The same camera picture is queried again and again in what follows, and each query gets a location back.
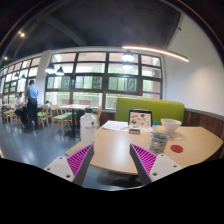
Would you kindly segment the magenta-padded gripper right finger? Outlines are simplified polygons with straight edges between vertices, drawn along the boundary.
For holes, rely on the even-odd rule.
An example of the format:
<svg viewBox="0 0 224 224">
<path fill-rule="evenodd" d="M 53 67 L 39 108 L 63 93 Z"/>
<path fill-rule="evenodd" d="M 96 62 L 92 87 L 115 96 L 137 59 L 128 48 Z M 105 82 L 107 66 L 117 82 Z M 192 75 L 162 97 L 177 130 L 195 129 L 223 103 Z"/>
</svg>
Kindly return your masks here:
<svg viewBox="0 0 224 224">
<path fill-rule="evenodd" d="M 182 169 L 164 153 L 154 154 L 140 146 L 131 144 L 130 155 L 143 185 L 159 180 Z"/>
</svg>

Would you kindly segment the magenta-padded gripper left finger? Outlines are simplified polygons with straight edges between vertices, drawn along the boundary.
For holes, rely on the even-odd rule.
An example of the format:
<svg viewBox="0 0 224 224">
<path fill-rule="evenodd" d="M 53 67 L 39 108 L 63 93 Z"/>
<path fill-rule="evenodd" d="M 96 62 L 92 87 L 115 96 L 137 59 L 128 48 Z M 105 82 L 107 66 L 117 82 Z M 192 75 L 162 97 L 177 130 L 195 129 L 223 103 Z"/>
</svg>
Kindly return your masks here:
<svg viewBox="0 0 224 224">
<path fill-rule="evenodd" d="M 68 157 L 57 157 L 44 170 L 81 186 L 93 155 L 94 146 L 88 145 Z"/>
</svg>

